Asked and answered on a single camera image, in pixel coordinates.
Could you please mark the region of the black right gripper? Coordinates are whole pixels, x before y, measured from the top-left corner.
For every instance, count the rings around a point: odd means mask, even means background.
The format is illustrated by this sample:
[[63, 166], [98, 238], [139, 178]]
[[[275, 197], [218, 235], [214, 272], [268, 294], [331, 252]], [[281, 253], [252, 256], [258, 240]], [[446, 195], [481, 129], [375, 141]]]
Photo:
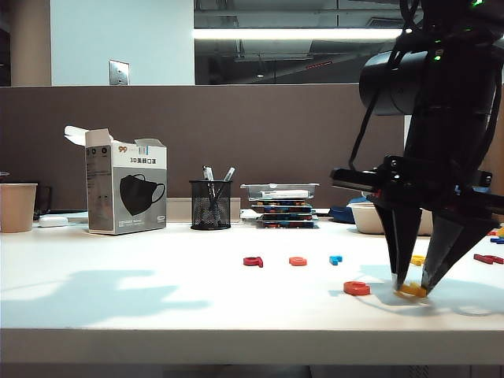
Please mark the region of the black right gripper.
[[369, 193], [387, 240], [394, 289], [404, 284], [421, 223], [421, 211], [432, 212], [432, 235], [424, 261], [421, 286], [429, 294], [452, 266], [489, 231], [492, 217], [503, 214], [503, 197], [477, 191], [489, 188], [492, 174], [459, 165], [416, 157], [386, 156], [370, 171], [333, 169], [335, 187]]

